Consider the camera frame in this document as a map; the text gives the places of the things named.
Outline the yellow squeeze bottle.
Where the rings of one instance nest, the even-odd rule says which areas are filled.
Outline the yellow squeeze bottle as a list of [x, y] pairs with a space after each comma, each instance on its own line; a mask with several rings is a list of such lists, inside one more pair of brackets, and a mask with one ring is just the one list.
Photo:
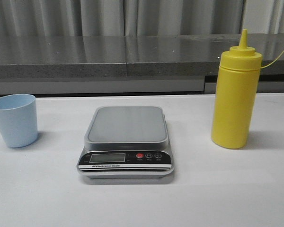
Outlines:
[[248, 31], [240, 42], [221, 54], [217, 76], [211, 140], [216, 145], [239, 149], [246, 145], [257, 93], [262, 54], [248, 46]]

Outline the grey pleated curtain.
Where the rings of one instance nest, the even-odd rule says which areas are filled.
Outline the grey pleated curtain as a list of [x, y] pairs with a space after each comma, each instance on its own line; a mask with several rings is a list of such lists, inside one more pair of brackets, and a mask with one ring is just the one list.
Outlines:
[[0, 0], [0, 36], [284, 33], [284, 0]]

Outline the light blue plastic cup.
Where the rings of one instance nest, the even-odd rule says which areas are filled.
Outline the light blue plastic cup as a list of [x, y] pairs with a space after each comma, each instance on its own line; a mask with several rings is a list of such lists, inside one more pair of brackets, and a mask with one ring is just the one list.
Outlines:
[[10, 148], [25, 147], [37, 140], [34, 95], [14, 94], [0, 97], [0, 133]]

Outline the silver digital kitchen scale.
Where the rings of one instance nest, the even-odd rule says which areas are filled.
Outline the silver digital kitchen scale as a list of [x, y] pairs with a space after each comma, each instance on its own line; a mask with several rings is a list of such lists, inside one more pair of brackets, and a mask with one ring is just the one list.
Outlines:
[[174, 167], [165, 116], [156, 106], [98, 108], [77, 163], [90, 184], [169, 183]]

